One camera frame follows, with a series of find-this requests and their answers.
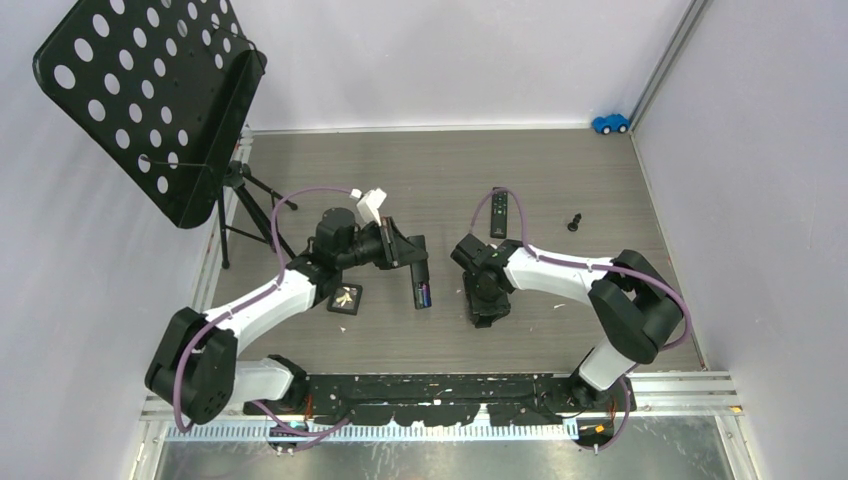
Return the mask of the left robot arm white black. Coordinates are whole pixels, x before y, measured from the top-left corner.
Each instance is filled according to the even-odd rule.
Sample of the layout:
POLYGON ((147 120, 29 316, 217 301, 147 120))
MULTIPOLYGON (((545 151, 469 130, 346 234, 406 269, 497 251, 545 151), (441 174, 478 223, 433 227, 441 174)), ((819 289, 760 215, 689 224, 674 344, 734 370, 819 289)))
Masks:
POLYGON ((390 217, 359 225, 352 211, 324 212, 308 247, 263 286, 223 306, 174 313, 146 372, 145 386, 171 405, 186 432, 215 419, 231 403, 270 401, 280 412, 298 412, 307 398, 305 374, 270 355, 242 361, 241 352, 279 323, 326 303, 342 305, 344 271, 372 264, 380 270, 422 267, 428 260, 422 235, 404 235, 390 217))

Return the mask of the black remote with label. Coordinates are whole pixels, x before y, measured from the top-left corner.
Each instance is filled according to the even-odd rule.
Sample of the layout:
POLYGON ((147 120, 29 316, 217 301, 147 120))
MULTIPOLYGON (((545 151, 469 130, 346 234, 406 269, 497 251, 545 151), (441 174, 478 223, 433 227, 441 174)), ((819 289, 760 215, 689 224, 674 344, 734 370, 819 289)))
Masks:
POLYGON ((509 194, 504 190, 493 190, 490 209, 490 237, 506 239, 508 233, 509 194))

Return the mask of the black remote plain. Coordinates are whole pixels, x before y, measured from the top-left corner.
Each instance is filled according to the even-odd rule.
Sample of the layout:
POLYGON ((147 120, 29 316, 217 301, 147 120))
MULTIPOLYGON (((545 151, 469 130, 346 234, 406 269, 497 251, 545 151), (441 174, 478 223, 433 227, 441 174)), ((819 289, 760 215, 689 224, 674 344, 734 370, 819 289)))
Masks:
POLYGON ((413 263, 410 266, 414 306, 417 310, 432 306, 430 273, 427 260, 413 263))

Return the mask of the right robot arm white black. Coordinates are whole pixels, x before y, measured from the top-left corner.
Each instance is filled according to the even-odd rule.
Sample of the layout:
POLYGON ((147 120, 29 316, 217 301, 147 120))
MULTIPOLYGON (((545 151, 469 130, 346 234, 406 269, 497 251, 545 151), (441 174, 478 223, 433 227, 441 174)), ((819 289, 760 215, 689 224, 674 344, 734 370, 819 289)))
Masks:
POLYGON ((462 270, 469 317, 477 328, 509 315, 509 297, 517 290, 557 295, 594 310, 605 337, 566 382, 569 396, 584 410, 598 409, 617 381, 652 363, 688 320, 681 296, 634 250, 578 258, 518 240, 493 247, 468 234, 451 258, 462 270))

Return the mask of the blue purple battery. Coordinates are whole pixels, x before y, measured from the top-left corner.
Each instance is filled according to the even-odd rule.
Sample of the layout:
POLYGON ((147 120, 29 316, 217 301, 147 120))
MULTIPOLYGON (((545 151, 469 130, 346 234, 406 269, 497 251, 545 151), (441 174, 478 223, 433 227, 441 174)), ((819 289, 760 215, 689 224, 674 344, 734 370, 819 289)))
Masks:
POLYGON ((430 286, 428 283, 421 284, 421 293, 422 293, 422 305, 424 308, 430 308, 432 306, 431 292, 430 286))

